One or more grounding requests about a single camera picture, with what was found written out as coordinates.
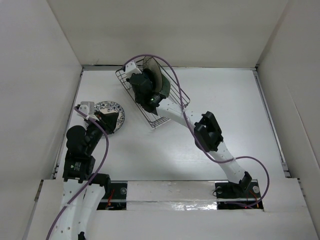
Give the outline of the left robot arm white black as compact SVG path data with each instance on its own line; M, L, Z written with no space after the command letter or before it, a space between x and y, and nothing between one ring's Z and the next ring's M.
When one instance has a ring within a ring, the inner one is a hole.
M67 152L63 167L63 192L60 211L46 239L85 240L100 201L111 194L108 174L94 170L93 151L102 137L113 134L119 114L80 113L87 127L72 126L66 133Z

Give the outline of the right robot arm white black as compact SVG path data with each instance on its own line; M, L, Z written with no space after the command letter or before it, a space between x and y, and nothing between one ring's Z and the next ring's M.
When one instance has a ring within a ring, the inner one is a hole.
M135 102L142 109L188 128L195 145L210 160L219 164L227 178L227 183L219 187L224 198L241 198L249 191L252 177L228 150L222 130L212 112L196 113L187 110L182 104L173 102L163 93L164 77L149 69L126 73L126 81L132 87Z

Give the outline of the dark blue leaf-shaped plate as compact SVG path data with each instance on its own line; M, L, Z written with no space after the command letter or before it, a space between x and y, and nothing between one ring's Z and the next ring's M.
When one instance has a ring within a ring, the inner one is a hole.
M150 69L146 68L146 69L142 70L142 73L144 74L144 76L146 78L149 79L149 81L151 82L152 87L154 87L154 74L153 74L153 72Z

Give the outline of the cream round plate tree drawing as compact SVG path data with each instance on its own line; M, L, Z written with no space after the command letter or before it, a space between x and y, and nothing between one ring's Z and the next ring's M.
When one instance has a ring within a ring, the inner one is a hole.
M159 93L162 89L163 80L158 62L154 57L145 56L142 61L142 70L143 69L149 69L152 71L154 75L154 87L152 87L152 90L156 93Z

